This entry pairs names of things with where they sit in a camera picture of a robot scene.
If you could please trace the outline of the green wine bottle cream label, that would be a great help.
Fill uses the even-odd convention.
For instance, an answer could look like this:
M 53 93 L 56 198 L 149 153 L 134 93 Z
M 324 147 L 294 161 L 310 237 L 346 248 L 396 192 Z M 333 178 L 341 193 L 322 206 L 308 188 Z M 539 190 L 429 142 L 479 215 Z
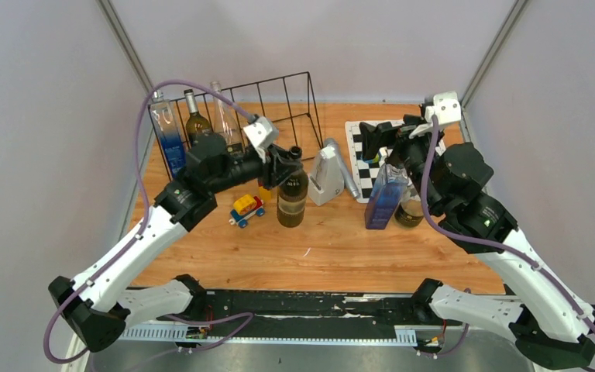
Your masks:
M 304 218 L 308 196 L 308 175 L 303 170 L 293 173 L 277 192 L 277 219 L 287 228 L 299 226 Z

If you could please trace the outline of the clear champagne bottle black label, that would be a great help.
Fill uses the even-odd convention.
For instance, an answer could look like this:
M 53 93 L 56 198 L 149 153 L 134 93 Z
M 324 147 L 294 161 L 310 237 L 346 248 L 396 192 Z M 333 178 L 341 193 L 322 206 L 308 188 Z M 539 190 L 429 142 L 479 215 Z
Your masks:
M 245 153 L 242 134 L 239 131 L 237 121 L 234 118 L 236 113 L 222 100 L 214 97 L 214 121 L 213 127 L 217 134 L 220 134 L 227 143 L 227 150 L 234 157 L 241 157 Z

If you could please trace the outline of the clear bottle dark label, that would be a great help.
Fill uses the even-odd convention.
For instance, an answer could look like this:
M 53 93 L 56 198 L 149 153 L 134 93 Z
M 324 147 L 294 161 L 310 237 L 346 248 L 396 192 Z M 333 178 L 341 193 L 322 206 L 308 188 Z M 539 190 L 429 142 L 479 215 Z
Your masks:
M 424 218 L 421 199 L 414 185 L 408 186 L 394 212 L 394 221 L 405 229 L 417 227 Z

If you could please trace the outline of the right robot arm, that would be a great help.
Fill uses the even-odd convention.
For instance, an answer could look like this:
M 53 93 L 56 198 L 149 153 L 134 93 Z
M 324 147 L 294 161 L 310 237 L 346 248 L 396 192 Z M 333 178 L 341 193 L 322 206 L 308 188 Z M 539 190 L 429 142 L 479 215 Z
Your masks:
M 536 253 L 516 218 L 484 191 L 493 176 L 472 143 L 441 153 L 437 122 L 406 115 L 359 125 L 364 160 L 390 147 L 387 162 L 413 183 L 424 217 L 433 229 L 495 271 L 518 302 L 491 300 L 425 279 L 411 312 L 421 323 L 454 320 L 512 342 L 532 363 L 548 370 L 591 370 L 595 357 L 595 305 L 576 296 Z

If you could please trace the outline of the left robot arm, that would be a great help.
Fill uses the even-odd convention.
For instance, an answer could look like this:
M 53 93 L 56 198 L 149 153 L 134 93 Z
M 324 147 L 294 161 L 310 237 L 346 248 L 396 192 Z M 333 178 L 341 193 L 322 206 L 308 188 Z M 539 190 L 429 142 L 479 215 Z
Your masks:
M 219 134 L 200 135 L 186 164 L 156 196 L 135 229 L 92 267 L 74 278 L 59 276 L 48 290 L 62 317 L 87 350 L 112 345 L 126 329 L 167 315 L 199 320 L 206 310 L 206 290 L 188 274 L 143 290 L 129 284 L 167 247 L 186 236 L 216 209 L 215 196 L 257 179 L 271 189 L 302 168 L 302 149 L 271 143 L 261 153 L 227 149 Z

